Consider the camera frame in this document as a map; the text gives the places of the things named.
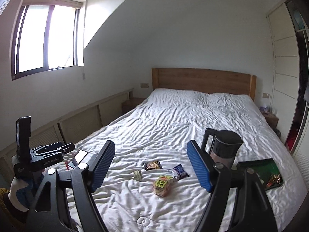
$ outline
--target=phone screen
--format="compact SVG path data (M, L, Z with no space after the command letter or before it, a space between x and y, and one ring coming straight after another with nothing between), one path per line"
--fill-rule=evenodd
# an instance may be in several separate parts
M74 158L68 163L68 166L71 168L75 168L86 155L87 155L87 152L80 150L74 156Z

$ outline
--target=kettle handle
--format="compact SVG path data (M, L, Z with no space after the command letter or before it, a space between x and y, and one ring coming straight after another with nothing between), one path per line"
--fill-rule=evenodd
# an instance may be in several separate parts
M203 142L202 142L202 146L200 147L203 152L206 151L206 145L207 145L208 137L209 137L209 135L211 135L213 137L213 141L211 143L211 149L209 151L209 153L211 153L212 146L214 144L214 139L215 139L214 135L216 134L216 132L218 132L218 130L206 128L204 138L203 138Z

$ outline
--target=wooden bedside table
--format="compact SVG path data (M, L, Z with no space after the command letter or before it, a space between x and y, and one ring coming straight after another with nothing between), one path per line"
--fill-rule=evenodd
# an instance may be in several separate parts
M272 113L262 113L268 125L273 129L277 127L278 118Z
M131 98L121 104L122 114L125 114L137 107L146 98Z

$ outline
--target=round metal joint cap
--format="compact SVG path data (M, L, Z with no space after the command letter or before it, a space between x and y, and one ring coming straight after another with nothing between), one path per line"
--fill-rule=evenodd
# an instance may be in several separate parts
M254 170L252 168L248 168L247 172L250 173L250 174L254 174Z
M55 168L50 168L50 169L48 169L48 171L47 171L48 174L53 174L53 173L55 173L55 172L56 172L56 169L55 169Z
M86 167L87 167L87 164L84 163L84 162L78 164L78 168L79 168L79 169L85 169Z
M218 168L218 169L222 169L222 168L224 167L224 165L223 165L222 163L220 163L220 162L214 164L214 166L215 166L216 168Z

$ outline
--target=wooden headboard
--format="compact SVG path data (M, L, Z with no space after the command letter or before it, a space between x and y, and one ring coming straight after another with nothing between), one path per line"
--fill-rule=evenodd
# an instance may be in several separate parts
M256 76L232 71L153 68L152 88L195 90L204 93L246 94L254 101Z

